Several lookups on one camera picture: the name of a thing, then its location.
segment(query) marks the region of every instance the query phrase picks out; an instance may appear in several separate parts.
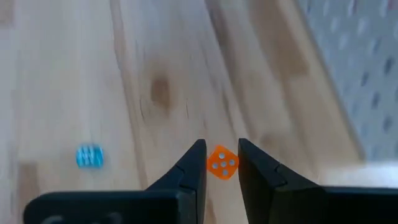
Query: blue die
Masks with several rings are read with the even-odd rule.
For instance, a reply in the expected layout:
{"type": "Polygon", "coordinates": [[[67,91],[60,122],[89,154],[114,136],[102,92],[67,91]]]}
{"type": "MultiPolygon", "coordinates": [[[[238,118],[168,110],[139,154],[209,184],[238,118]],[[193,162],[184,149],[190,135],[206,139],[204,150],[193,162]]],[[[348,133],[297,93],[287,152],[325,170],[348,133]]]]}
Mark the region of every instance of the blue die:
{"type": "Polygon", "coordinates": [[[76,152],[76,162],[80,168],[101,168],[104,164],[102,147],[97,144],[82,144],[76,152]]]}

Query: pegboard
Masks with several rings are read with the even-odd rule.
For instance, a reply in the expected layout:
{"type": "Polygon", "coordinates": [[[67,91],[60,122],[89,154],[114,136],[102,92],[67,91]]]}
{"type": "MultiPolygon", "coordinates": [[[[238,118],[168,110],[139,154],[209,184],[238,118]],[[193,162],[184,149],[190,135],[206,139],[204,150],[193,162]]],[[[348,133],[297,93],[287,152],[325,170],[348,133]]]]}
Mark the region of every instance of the pegboard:
{"type": "Polygon", "coordinates": [[[370,161],[398,159],[398,0],[297,0],[370,161]]]}

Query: wooden table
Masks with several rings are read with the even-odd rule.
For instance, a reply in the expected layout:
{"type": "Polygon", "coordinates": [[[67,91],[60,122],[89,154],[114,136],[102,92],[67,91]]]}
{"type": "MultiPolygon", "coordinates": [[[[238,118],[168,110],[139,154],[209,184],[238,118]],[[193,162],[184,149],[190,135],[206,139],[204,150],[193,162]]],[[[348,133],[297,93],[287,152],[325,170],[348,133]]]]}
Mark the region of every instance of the wooden table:
{"type": "MultiPolygon", "coordinates": [[[[293,0],[0,0],[0,69],[1,223],[45,192],[145,189],[198,138],[398,186],[395,164],[361,162],[293,0]],[[103,169],[78,169],[83,142],[103,169]]],[[[208,174],[205,216],[247,223],[237,175],[208,174]]]]}

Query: orange die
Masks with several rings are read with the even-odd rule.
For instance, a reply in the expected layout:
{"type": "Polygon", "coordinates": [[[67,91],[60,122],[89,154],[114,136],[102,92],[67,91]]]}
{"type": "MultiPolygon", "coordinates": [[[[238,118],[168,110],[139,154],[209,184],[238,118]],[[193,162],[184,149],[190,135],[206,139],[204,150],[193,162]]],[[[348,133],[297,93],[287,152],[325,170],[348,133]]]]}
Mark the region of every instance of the orange die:
{"type": "Polygon", "coordinates": [[[234,175],[239,165],[239,158],[224,146],[217,145],[207,159],[207,169],[216,177],[228,180],[234,175]]]}

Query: wood knot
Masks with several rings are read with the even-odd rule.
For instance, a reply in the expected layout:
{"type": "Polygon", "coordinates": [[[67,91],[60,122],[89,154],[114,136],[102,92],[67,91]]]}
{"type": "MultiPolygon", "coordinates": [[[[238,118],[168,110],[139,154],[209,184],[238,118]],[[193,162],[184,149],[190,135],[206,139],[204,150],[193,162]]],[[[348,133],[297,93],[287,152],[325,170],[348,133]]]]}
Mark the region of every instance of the wood knot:
{"type": "Polygon", "coordinates": [[[170,83],[167,77],[157,77],[152,81],[150,87],[150,99],[156,106],[167,111],[170,109],[170,83]]]}

